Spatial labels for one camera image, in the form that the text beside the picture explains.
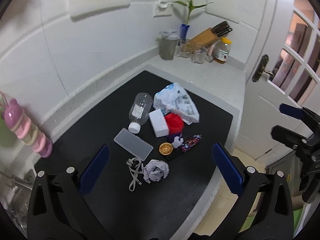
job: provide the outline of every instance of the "bottle label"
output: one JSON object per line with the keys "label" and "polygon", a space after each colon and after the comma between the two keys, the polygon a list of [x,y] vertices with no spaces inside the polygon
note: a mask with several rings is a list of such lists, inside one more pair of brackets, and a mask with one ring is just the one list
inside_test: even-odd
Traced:
{"label": "bottle label", "polygon": [[229,57],[229,52],[226,52],[222,49],[217,49],[215,57],[218,60],[227,61],[227,58]]}
{"label": "bottle label", "polygon": [[141,119],[143,113],[144,106],[138,106],[137,104],[134,106],[132,115],[135,118]]}

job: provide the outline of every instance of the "blue vase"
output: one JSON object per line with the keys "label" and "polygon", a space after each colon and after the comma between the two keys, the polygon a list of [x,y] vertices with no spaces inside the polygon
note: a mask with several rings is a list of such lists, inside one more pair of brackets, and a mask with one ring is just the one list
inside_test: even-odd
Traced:
{"label": "blue vase", "polygon": [[185,41],[187,38],[187,33],[189,28],[190,28],[190,25],[181,24],[180,38],[183,39],[183,41]]}

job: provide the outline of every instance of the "power outlet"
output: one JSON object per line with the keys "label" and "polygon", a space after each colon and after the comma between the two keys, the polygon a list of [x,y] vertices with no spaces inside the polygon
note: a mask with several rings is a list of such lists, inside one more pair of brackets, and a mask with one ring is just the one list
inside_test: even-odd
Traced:
{"label": "power outlet", "polygon": [[171,16],[173,12],[173,4],[169,4],[167,8],[160,8],[157,3],[154,4],[153,17]]}

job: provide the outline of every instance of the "blue gripper pad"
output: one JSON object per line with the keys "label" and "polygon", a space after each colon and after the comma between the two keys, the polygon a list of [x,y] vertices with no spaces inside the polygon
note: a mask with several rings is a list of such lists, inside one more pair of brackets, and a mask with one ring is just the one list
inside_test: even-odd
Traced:
{"label": "blue gripper pad", "polygon": [[98,180],[103,168],[109,160],[109,155],[109,147],[105,144],[81,174],[78,187],[78,192],[81,197],[88,195],[91,192],[94,184]]}
{"label": "blue gripper pad", "polygon": [[294,106],[281,104],[279,107],[279,110],[280,110],[280,113],[291,116],[295,119],[301,120],[303,118],[302,109],[296,108]]}
{"label": "blue gripper pad", "polygon": [[230,159],[228,151],[216,143],[212,147],[212,158],[218,166],[224,180],[226,181],[230,191],[233,194],[241,196],[243,193],[244,177],[236,168],[232,160]]}

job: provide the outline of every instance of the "white door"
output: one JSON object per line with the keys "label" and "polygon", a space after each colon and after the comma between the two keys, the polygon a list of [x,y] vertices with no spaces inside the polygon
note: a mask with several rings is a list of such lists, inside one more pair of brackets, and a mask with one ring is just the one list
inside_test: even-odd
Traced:
{"label": "white door", "polygon": [[277,0],[274,20],[262,49],[269,56],[266,70],[257,82],[246,84],[244,111],[236,146],[254,159],[271,164],[290,150],[271,138],[276,125],[301,131],[302,122],[279,112],[282,103],[319,111],[320,31],[319,19],[308,0]]}

